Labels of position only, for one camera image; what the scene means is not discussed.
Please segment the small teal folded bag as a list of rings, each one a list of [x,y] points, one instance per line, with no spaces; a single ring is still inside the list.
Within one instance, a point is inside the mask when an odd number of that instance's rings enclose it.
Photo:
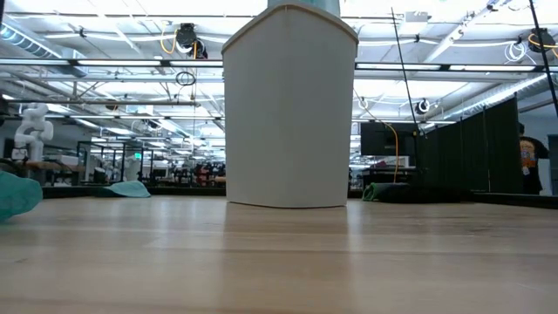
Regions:
[[[140,181],[122,181],[98,190],[99,197],[149,198],[151,194]]]

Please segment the black aluminium table frame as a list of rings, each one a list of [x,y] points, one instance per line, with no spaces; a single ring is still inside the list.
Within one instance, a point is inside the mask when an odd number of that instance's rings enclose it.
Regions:
[[[224,197],[224,188],[170,188],[170,187],[148,187],[150,195],[171,196],[219,196]],[[107,187],[101,186],[77,186],[77,187],[43,187],[45,199],[73,198],[73,197],[118,197],[110,192]],[[545,208],[558,210],[558,196],[543,195],[518,195],[499,193],[462,193],[460,199],[464,202],[478,202],[498,205],[509,205],[528,208]]]

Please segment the long ceiling light strip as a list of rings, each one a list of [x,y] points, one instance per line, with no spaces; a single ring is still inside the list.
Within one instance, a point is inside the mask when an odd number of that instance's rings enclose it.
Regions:
[[[61,58],[0,58],[0,65],[34,66],[97,66],[97,67],[193,67],[222,68],[222,60],[139,60],[139,59],[61,59]],[[452,64],[396,64],[356,62],[357,71],[388,72],[545,72],[544,65],[452,65]]]

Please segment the silver ventilation duct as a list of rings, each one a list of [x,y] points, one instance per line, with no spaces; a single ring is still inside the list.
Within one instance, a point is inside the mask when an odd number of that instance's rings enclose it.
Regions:
[[[13,28],[12,26],[2,24],[0,26],[0,40],[9,43],[19,49],[26,51],[36,58],[43,59],[60,59],[62,56],[48,48],[44,44],[40,44],[33,38],[24,35],[21,31]],[[87,71],[80,67],[71,65],[56,65],[53,67],[55,73],[72,75],[76,78],[83,78],[86,76]]]

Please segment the large teal plastic bag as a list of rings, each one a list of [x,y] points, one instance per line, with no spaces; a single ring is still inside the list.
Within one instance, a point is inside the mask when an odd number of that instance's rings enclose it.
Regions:
[[[33,210],[42,200],[37,181],[0,171],[0,222]]]

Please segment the black partition curtain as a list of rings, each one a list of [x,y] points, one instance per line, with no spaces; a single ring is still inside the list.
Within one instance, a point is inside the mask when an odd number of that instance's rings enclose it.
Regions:
[[[421,138],[422,181],[471,192],[522,191],[517,99],[483,108]]]

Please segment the person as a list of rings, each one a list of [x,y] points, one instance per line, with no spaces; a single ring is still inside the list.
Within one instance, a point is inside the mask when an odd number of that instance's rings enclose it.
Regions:
[[[542,191],[539,160],[547,159],[549,151],[541,141],[525,135],[525,126],[522,123],[519,123],[519,134],[523,192],[527,195],[539,195]]]

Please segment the white plastic trash bin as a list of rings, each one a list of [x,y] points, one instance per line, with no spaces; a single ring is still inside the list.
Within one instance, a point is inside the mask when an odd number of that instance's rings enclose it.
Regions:
[[[348,24],[299,1],[268,7],[222,46],[230,202],[347,202],[357,47]]]

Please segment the black monitor screen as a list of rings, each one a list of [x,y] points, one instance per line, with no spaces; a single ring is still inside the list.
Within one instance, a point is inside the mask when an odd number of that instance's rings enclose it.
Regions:
[[[412,124],[381,122],[360,125],[360,152],[365,156],[415,156],[416,128]]]

